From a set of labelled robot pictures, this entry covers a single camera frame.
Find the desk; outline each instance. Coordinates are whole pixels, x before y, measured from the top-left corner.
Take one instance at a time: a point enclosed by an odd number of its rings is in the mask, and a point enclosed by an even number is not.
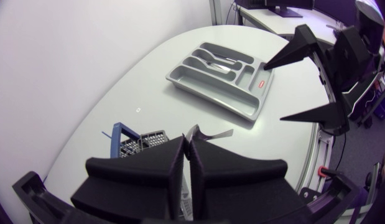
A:
[[[294,34],[297,26],[307,24],[314,35],[328,43],[334,44],[336,37],[333,35],[333,29],[326,25],[336,26],[336,21],[316,10],[297,9],[288,7],[303,16],[303,18],[283,18],[268,9],[245,9],[241,7],[241,16],[257,28],[272,32],[281,37],[288,38]]]
[[[275,70],[271,89],[255,123],[180,90],[165,79],[188,53],[212,42],[269,61],[287,41],[272,33],[244,26],[212,26],[180,34],[147,54],[128,71],[81,122],[51,168],[45,186],[61,200],[70,197],[87,178],[90,157],[109,158],[113,124],[122,122],[137,133],[165,130],[170,139],[199,124],[205,134],[233,128],[230,138],[210,142],[242,156],[283,159],[286,180],[296,188],[309,152],[313,124],[279,118],[328,103],[314,63],[306,58]],[[190,185],[189,163],[184,175]]]

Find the red label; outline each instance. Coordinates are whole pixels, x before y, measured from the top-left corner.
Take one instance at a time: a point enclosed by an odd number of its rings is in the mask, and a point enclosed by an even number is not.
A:
[[[259,88],[261,88],[264,85],[264,80],[260,82]]]

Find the blue handle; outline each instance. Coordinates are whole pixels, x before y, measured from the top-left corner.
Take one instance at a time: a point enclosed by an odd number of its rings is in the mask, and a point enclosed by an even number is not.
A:
[[[112,129],[112,140],[111,140],[111,158],[119,157],[119,149],[120,149],[120,137],[121,134],[126,135],[127,137],[137,141],[140,139],[140,135],[128,128],[126,125],[122,123],[116,123],[113,125]]]

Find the computer monitor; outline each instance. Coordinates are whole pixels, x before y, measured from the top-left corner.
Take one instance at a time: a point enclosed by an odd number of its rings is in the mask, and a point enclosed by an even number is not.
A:
[[[355,25],[355,0],[315,0],[314,9],[344,23],[347,27]]]
[[[270,11],[282,17],[303,17],[297,12],[287,7],[297,7],[301,9],[312,9],[314,0],[266,0],[266,6],[279,6],[279,8],[270,8]]]

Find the gray cutlery tray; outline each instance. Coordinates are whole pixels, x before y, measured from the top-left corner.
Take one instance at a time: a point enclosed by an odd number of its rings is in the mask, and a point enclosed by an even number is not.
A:
[[[166,79],[254,122],[274,76],[274,70],[265,71],[264,65],[258,58],[205,42],[167,74]]]

